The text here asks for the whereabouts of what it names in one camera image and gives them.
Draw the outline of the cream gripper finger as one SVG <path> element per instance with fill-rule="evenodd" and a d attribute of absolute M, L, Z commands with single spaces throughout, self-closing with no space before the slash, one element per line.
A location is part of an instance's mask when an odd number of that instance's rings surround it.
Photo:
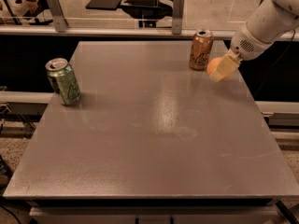
<path fill-rule="evenodd" d="M 230 55 L 224 55 L 221 58 L 221 62 L 216 68 L 217 71 L 221 72 L 228 77 L 239 67 L 240 61 L 236 60 Z"/>

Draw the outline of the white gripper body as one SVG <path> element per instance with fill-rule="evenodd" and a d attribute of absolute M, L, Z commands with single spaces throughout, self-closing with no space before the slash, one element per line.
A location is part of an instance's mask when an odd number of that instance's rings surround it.
<path fill-rule="evenodd" d="M 228 54 L 239 62 L 250 61 L 271 47 L 275 39 L 269 29 L 254 30 L 245 22 L 233 35 Z"/>

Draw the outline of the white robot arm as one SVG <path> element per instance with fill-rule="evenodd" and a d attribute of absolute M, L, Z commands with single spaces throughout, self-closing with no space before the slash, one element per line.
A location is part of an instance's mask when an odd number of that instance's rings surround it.
<path fill-rule="evenodd" d="M 250 61 L 269 49 L 283 34 L 299 26 L 299 0 L 263 0 L 234 34 L 227 53 L 210 61 L 209 77 L 221 81 L 242 61 Z"/>

